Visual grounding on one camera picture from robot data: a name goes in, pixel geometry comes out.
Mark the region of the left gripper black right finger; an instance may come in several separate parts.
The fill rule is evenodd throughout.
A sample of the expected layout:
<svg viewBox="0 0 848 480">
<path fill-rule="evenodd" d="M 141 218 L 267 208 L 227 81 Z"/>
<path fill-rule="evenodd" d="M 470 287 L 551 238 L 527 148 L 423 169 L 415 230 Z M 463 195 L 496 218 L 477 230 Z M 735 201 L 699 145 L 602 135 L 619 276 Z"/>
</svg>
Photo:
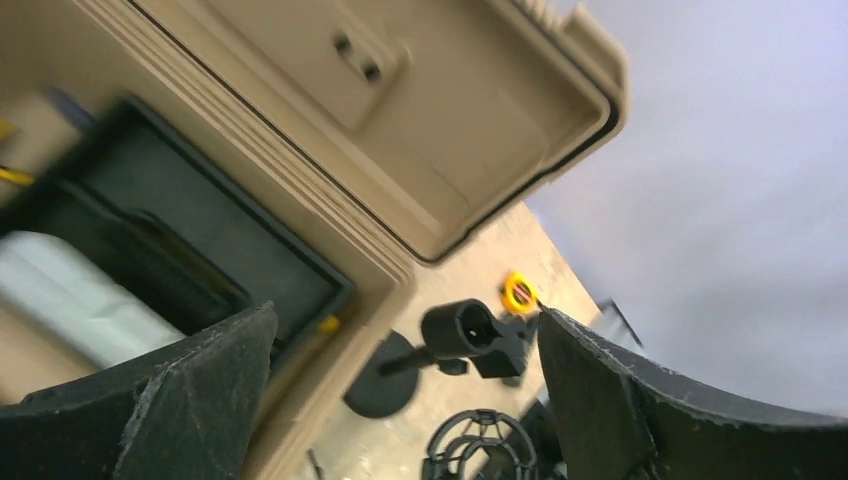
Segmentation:
<svg viewBox="0 0 848 480">
<path fill-rule="evenodd" d="M 563 313 L 537 337 L 571 479 L 843 479 L 845 419 L 693 380 Z"/>
</svg>

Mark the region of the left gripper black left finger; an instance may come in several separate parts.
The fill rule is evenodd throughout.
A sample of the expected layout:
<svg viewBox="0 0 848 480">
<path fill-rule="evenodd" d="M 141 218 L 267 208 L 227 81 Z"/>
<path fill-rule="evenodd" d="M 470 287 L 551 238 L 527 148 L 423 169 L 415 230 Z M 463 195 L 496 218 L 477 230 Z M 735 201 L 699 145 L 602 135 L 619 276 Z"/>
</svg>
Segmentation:
<svg viewBox="0 0 848 480">
<path fill-rule="evenodd" d="M 5 479 L 236 479 L 270 371 L 271 303 L 1 410 Z"/>
</svg>

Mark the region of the black tripod shock-mount stand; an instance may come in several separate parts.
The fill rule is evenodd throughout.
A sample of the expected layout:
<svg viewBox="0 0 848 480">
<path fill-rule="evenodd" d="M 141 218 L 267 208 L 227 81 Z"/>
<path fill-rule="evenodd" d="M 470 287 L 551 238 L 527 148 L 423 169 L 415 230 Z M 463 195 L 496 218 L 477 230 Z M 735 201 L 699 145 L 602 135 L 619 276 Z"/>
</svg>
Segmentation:
<svg viewBox="0 0 848 480">
<path fill-rule="evenodd" d="M 461 411 L 425 448 L 421 479 L 566 479 L 547 392 L 520 419 L 494 410 Z"/>
</svg>

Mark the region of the black clip mic stand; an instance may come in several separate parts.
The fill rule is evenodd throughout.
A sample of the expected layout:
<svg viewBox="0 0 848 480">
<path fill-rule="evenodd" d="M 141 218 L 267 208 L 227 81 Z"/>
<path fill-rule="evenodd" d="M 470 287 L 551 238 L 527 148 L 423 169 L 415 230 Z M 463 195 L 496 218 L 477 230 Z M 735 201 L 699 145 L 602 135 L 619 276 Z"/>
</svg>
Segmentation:
<svg viewBox="0 0 848 480">
<path fill-rule="evenodd" d="M 483 379 L 521 377 L 538 330 L 538 317 L 495 317 L 478 299 L 429 309 L 420 322 L 422 343 L 413 345 L 392 330 L 374 350 L 343 396 L 346 406 L 369 419 L 391 417 L 417 394 L 420 373 L 434 366 L 450 376 L 472 364 Z"/>
</svg>

